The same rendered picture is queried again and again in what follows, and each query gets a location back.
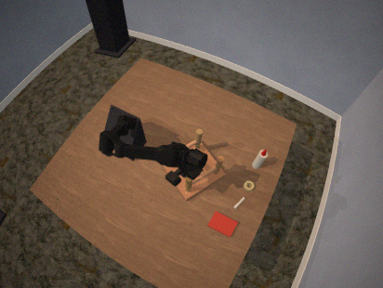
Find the white glue bottle with red cap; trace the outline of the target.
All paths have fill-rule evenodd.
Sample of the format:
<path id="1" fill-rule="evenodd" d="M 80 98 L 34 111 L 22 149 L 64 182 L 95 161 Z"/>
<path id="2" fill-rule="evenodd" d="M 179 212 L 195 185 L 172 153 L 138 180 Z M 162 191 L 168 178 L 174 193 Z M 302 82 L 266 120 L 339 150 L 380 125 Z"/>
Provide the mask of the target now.
<path id="1" fill-rule="evenodd" d="M 262 163 L 265 161 L 265 159 L 268 156 L 268 153 L 266 153 L 267 150 L 261 150 L 258 153 L 258 156 L 256 157 L 255 161 L 252 163 L 252 166 L 254 169 L 259 169 Z"/>

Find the red rectangular block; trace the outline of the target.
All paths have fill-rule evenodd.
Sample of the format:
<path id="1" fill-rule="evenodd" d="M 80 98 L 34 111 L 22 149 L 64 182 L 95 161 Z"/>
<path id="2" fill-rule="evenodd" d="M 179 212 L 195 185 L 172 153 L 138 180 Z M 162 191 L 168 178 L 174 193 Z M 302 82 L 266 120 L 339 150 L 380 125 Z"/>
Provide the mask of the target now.
<path id="1" fill-rule="evenodd" d="M 238 222 L 216 211 L 207 226 L 230 237 L 237 224 Z"/>

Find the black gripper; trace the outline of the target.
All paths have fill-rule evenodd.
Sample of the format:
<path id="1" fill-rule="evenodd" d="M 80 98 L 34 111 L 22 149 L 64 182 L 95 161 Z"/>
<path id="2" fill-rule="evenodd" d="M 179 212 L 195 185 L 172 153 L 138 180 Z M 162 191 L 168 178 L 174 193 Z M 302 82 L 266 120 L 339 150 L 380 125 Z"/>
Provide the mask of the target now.
<path id="1" fill-rule="evenodd" d="M 181 168 L 178 168 L 175 172 L 170 171 L 166 176 L 166 180 L 169 181 L 173 186 L 177 186 L 181 182 L 181 178 L 179 175 L 183 177 L 188 177 L 186 174 L 182 174 Z"/>

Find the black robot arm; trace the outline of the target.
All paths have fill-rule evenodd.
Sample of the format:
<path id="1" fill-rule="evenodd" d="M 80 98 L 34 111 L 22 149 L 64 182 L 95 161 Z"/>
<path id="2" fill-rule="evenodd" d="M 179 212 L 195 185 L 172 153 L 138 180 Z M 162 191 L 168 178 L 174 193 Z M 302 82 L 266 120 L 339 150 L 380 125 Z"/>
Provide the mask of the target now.
<path id="1" fill-rule="evenodd" d="M 131 130 L 135 130 L 137 119 L 128 115 L 118 115 L 117 120 L 119 121 L 117 121 L 116 126 L 111 131 L 103 131 L 103 134 L 102 132 L 99 134 L 99 151 L 104 155 L 108 157 L 115 156 L 117 158 L 128 157 L 152 160 L 167 167 L 185 167 L 181 169 L 181 172 L 186 174 L 191 180 L 195 180 L 203 171 L 207 162 L 206 153 L 189 149 L 186 145 L 174 141 L 168 147 L 167 145 L 162 145 L 157 148 L 125 144 L 120 139 L 120 136 L 128 135 L 130 127 L 133 127 Z M 115 144 L 115 153 L 112 152 L 112 144 Z"/>

